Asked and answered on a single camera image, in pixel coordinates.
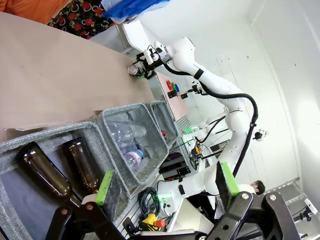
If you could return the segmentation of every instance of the robotic arm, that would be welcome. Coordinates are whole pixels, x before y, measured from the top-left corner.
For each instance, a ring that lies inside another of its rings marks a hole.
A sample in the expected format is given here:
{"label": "robotic arm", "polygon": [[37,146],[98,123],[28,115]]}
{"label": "robotic arm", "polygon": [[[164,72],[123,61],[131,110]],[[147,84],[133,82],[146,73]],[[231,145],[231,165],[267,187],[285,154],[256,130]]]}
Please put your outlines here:
{"label": "robotic arm", "polygon": [[[227,162],[235,176],[249,147],[255,121],[258,118],[255,101],[228,80],[213,74],[198,64],[195,61],[195,46],[189,38],[183,37],[167,46],[156,41],[154,47],[155,53],[152,53],[152,50],[150,52],[144,51],[147,63],[143,64],[146,70],[153,71],[154,68],[164,64],[165,68],[174,74],[193,76],[200,81],[207,94],[216,97],[227,108],[225,123],[232,131],[232,137],[219,156],[219,161],[221,163]],[[172,61],[174,67],[179,71],[170,69],[167,65],[169,61]],[[252,102],[254,108],[251,121],[244,113],[247,99]],[[172,214],[178,209],[183,198],[199,194],[202,191],[218,195],[219,191],[215,180],[216,166],[212,165],[201,172],[179,180],[159,182],[158,196],[160,201],[168,206],[166,208],[167,214]]]}

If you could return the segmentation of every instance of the blue cloth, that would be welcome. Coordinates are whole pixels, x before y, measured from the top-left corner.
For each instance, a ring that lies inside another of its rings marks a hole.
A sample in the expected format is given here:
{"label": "blue cloth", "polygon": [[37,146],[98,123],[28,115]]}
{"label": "blue cloth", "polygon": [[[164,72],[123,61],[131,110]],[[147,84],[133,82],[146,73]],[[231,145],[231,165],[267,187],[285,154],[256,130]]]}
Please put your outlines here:
{"label": "blue cloth", "polygon": [[152,5],[169,1],[170,0],[123,0],[110,10],[106,11],[103,16],[107,19],[112,17],[131,18],[142,13]]}

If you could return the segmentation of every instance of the brown glass bottle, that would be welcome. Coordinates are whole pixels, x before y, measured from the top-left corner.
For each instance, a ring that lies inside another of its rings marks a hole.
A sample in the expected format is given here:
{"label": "brown glass bottle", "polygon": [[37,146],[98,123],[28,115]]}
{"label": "brown glass bottle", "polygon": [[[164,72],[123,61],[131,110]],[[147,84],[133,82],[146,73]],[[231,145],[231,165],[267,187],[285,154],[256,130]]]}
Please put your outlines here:
{"label": "brown glass bottle", "polygon": [[95,194],[99,190],[100,182],[92,167],[91,154],[86,147],[85,141],[78,137],[65,142],[62,147],[69,166],[73,168],[79,180],[82,182],[88,194]]}
{"label": "brown glass bottle", "polygon": [[25,169],[28,176],[46,193],[71,203],[79,208],[81,200],[73,192],[68,179],[57,169],[39,145],[32,141],[24,146],[16,156],[18,164]]}

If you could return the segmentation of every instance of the storage bin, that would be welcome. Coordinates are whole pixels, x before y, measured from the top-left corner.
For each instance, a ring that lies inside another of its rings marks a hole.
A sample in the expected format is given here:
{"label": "storage bin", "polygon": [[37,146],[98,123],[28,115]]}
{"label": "storage bin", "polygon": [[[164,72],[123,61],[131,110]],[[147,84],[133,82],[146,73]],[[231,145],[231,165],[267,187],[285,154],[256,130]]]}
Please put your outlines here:
{"label": "storage bin", "polygon": [[165,132],[165,142],[170,149],[179,136],[179,132],[167,103],[165,101],[152,101],[147,103],[146,106],[160,131],[162,130]]}
{"label": "storage bin", "polygon": [[69,179],[74,192],[84,197],[82,183],[66,164],[62,144],[82,137],[91,152],[92,167],[99,180],[106,171],[119,176],[120,194],[113,223],[119,224],[126,214],[130,194],[119,175],[98,126],[82,122],[21,136],[0,144],[0,226],[10,240],[43,240],[59,204],[45,194],[15,162],[19,150],[32,141],[38,143],[54,165]]}
{"label": "storage bin", "polygon": [[[112,158],[117,165],[125,184],[130,189],[144,185],[149,178],[154,176],[162,162],[169,154],[168,146],[147,107],[143,103],[135,103],[103,110],[99,115],[92,116],[89,121],[98,124],[105,142],[110,149]],[[149,157],[142,159],[140,165],[143,168],[131,169],[121,153],[115,139],[112,136],[108,122],[132,122],[143,126],[146,134],[141,137],[139,143]]]}

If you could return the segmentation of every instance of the cardboard surface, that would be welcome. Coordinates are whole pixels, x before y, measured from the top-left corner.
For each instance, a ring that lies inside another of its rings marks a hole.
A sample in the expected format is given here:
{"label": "cardboard surface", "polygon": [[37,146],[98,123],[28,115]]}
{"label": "cardboard surface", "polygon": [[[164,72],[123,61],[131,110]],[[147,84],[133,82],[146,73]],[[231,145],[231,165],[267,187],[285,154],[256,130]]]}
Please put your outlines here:
{"label": "cardboard surface", "polygon": [[0,12],[0,142],[4,129],[79,122],[95,111],[154,100],[133,59],[94,42]]}

